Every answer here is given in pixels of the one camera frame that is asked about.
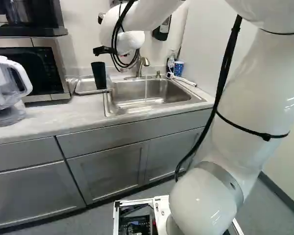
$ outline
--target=floor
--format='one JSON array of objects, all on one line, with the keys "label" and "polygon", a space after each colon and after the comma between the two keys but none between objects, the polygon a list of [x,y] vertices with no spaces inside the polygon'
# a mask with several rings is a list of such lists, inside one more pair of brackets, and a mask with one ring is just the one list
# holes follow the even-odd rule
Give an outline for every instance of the floor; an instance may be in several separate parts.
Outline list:
[{"label": "floor", "polygon": [[[149,198],[168,194],[174,181],[126,197],[126,199]],[[5,233],[6,235],[112,235],[113,203],[106,204],[82,214],[48,224]],[[294,235],[294,214],[261,181],[237,215],[245,235]]]}]

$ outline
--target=microwave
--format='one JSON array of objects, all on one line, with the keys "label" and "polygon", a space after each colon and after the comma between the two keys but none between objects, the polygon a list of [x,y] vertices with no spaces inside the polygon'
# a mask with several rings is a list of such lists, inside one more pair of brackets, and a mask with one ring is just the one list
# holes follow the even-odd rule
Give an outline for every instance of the microwave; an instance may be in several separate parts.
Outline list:
[{"label": "microwave", "polygon": [[[67,36],[0,38],[0,55],[21,64],[33,85],[33,91],[22,98],[24,103],[71,98],[59,45],[63,37]],[[18,81],[17,73],[11,73]],[[16,83],[22,91],[22,83]]]}]

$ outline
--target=gray countertop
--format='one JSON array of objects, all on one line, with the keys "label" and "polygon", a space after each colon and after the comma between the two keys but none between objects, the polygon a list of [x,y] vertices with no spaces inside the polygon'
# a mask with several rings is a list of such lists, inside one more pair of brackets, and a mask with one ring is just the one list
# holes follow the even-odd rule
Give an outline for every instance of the gray countertop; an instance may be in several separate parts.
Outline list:
[{"label": "gray countertop", "polygon": [[75,95],[65,104],[27,107],[25,119],[11,126],[0,127],[0,144],[68,134],[212,107],[214,98],[209,94],[199,88],[181,84],[206,99],[207,102],[177,105],[134,115],[106,117],[103,94]]}]

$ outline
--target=stainless steel sink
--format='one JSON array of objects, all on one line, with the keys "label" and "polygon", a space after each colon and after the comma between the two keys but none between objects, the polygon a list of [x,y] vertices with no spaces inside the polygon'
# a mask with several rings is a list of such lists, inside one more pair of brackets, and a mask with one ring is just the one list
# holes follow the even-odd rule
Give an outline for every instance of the stainless steel sink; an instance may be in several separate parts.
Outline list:
[{"label": "stainless steel sink", "polygon": [[107,117],[206,101],[175,81],[155,77],[114,80],[111,91],[103,95]]}]

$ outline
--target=cabinet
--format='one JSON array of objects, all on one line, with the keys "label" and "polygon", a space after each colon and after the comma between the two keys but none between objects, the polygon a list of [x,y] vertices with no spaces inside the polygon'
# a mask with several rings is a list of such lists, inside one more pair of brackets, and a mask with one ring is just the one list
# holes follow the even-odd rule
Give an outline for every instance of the cabinet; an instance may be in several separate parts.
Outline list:
[{"label": "cabinet", "polygon": [[204,126],[211,109],[57,136],[66,158],[146,141]]},{"label": "cabinet", "polygon": [[0,144],[0,171],[62,160],[54,137]]},{"label": "cabinet", "polygon": [[63,161],[0,173],[0,228],[83,206]]},{"label": "cabinet", "polygon": [[87,204],[144,183],[148,141],[68,159]]},{"label": "cabinet", "polygon": [[192,149],[202,130],[203,127],[150,140],[145,183],[174,174],[176,165]]}]

